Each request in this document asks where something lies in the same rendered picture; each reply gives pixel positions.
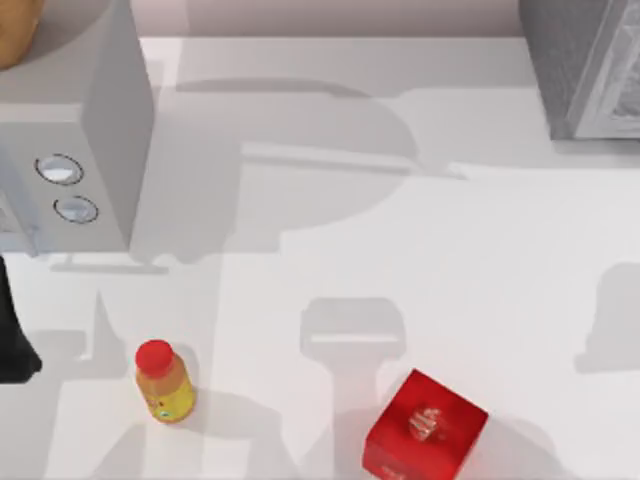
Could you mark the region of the yellow bottle with red cap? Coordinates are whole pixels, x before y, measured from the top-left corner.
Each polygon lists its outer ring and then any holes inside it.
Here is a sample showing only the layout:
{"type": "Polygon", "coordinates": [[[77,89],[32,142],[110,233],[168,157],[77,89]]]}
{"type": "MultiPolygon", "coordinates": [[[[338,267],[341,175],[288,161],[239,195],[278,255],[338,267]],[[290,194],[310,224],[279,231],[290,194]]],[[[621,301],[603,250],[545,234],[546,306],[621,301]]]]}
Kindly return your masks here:
{"type": "Polygon", "coordinates": [[[196,393],[186,365],[166,341],[152,339],[135,353],[136,383],[151,416],[165,424],[187,418],[196,393]]]}

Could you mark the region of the red box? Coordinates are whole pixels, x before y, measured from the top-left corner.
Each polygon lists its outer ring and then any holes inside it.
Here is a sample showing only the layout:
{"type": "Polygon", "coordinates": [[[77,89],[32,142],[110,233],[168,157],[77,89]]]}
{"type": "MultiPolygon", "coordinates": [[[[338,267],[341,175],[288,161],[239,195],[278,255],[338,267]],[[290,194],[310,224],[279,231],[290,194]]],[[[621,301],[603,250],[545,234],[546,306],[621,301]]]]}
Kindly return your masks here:
{"type": "Polygon", "coordinates": [[[362,467],[379,480],[455,480],[488,418],[414,369],[368,432],[362,467]]]}

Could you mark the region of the small microwave knob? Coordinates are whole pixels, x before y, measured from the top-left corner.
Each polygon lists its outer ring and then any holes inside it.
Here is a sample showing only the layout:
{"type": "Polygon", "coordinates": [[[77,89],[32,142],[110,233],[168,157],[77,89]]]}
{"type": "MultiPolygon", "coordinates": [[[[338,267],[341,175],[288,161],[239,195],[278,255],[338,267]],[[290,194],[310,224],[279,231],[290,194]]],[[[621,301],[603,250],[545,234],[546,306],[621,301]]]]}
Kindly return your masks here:
{"type": "Polygon", "coordinates": [[[74,224],[92,223],[99,215],[96,204],[82,196],[57,199],[53,203],[53,209],[60,218],[74,224]]]}

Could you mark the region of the pale microwave oven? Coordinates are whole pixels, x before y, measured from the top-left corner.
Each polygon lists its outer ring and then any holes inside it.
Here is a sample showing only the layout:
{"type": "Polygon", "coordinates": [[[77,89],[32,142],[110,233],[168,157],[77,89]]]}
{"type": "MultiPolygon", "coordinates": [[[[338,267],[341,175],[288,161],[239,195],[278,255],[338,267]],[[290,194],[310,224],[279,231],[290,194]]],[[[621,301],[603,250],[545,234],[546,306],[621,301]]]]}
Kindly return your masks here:
{"type": "Polygon", "coordinates": [[[29,53],[0,71],[0,254],[127,250],[154,118],[131,0],[44,0],[29,53]],[[79,183],[37,173],[55,153],[82,166],[79,183]],[[72,196],[98,218],[60,218],[54,201],[72,196]]]}

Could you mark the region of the large microwave knob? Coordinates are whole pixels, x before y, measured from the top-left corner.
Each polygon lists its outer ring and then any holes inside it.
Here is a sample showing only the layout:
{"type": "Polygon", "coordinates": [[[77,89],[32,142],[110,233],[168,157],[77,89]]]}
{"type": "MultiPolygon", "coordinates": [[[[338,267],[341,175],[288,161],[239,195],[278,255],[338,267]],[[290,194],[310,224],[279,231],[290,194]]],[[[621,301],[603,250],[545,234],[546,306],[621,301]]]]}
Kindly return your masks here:
{"type": "Polygon", "coordinates": [[[55,185],[74,185],[84,177],[82,166],[74,158],[64,154],[39,157],[35,160],[34,167],[44,180],[55,185]]]}

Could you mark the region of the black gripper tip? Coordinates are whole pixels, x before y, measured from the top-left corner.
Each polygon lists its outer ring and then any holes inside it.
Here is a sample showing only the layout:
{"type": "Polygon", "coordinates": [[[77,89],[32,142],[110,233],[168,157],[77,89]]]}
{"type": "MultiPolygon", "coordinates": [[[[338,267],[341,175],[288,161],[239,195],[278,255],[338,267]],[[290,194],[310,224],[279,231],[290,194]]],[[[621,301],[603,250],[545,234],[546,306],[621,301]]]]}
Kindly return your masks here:
{"type": "Polygon", "coordinates": [[[24,384],[42,370],[15,311],[4,258],[0,255],[0,384],[24,384]]]}

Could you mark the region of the orange-brown bread loaf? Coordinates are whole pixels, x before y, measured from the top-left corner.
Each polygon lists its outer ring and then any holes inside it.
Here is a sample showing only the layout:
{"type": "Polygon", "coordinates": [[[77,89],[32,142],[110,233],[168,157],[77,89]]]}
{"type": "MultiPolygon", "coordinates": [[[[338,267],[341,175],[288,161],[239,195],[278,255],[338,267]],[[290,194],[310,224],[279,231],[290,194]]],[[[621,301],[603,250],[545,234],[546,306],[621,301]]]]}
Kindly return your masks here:
{"type": "Polygon", "coordinates": [[[17,65],[28,52],[44,0],[0,0],[0,70],[17,65]]]}

